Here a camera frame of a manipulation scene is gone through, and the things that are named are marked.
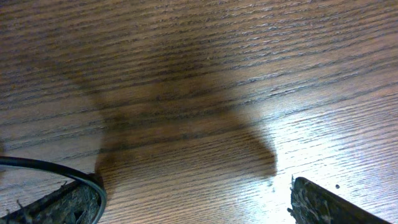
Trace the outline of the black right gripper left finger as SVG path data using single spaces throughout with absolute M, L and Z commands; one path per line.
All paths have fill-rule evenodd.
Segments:
M 86 184 L 74 181 L 1 217 L 1 224 L 96 223 L 101 198 Z

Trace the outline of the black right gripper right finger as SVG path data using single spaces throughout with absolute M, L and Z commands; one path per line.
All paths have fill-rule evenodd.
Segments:
M 293 177 L 290 190 L 296 224 L 389 224 L 304 177 Z

